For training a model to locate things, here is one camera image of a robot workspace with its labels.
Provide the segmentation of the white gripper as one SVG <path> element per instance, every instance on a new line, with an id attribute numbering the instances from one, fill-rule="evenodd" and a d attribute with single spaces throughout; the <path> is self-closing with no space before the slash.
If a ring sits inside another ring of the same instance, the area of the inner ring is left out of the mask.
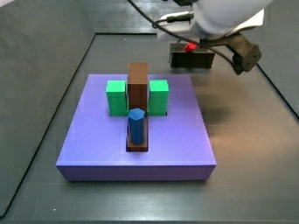
<path id="1" fill-rule="evenodd" d="M 261 26 L 264 21 L 263 10 L 253 16 L 249 16 L 248 19 L 236 19 L 233 18 L 233 16 L 236 16 L 235 12 L 224 14 L 223 10 L 208 14 L 196 11 L 184 11 L 167 14 L 163 16 L 163 19 L 181 18 L 187 16 L 191 16 L 189 20 L 160 23 L 160 26 L 168 32 L 187 39 L 199 37 L 200 39 L 216 40 L 243 30 Z"/>

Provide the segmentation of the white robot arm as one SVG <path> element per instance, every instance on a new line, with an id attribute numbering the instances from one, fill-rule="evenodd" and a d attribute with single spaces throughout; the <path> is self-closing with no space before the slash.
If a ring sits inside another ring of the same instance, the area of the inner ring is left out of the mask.
<path id="1" fill-rule="evenodd" d="M 274 0 L 185 0 L 191 11 L 165 14 L 171 16 L 192 15 L 191 21 L 161 22 L 160 26 L 179 36 L 193 39 L 216 40 L 241 29 L 263 24 L 264 8 Z"/>

